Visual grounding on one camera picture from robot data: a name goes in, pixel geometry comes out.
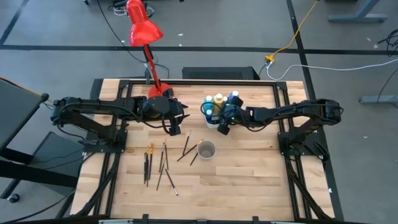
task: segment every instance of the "desk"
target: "desk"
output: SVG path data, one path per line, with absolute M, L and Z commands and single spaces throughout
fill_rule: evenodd
M 134 80 L 132 96 L 146 95 L 150 86 L 144 80 Z M 163 129 L 152 129 L 141 123 L 130 122 L 127 127 L 126 150 L 121 156 L 114 191 L 112 218 L 141 218 L 149 214 L 151 219 L 178 220 L 293 220 L 289 183 L 284 157 L 280 155 L 277 133 L 278 122 L 270 124 L 258 133 L 249 132 L 242 126 L 232 126 L 227 136 L 208 129 L 200 105 L 207 95 L 229 94 L 238 90 L 244 106 L 275 107 L 275 92 L 282 99 L 282 89 L 287 87 L 290 102 L 306 99 L 302 82 L 221 81 L 221 80 L 167 80 L 174 89 L 175 97 L 189 106 L 185 110 L 182 133 L 170 137 Z M 118 79 L 105 79 L 99 95 L 101 100 L 114 100 L 118 91 Z M 96 115 L 95 121 L 110 124 L 111 116 Z M 306 118 L 295 118 L 300 125 Z M 188 148 L 200 139 L 213 141 L 217 153 L 210 161 L 199 158 L 190 167 L 194 152 L 180 162 L 186 137 L 192 130 Z M 174 194 L 171 184 L 163 173 L 159 191 L 159 161 L 162 143 L 167 139 L 170 175 L 179 192 Z M 154 160 L 149 187 L 143 183 L 143 156 L 147 145 L 154 143 Z M 71 214 L 78 212 L 90 199 L 98 186 L 104 154 L 89 158 L 81 169 L 72 204 Z M 334 216 L 322 163 L 313 156 L 302 156 L 303 173 L 307 189 L 329 216 Z M 296 190 L 298 207 L 304 217 L 301 195 Z M 104 212 L 106 200 L 102 200 Z

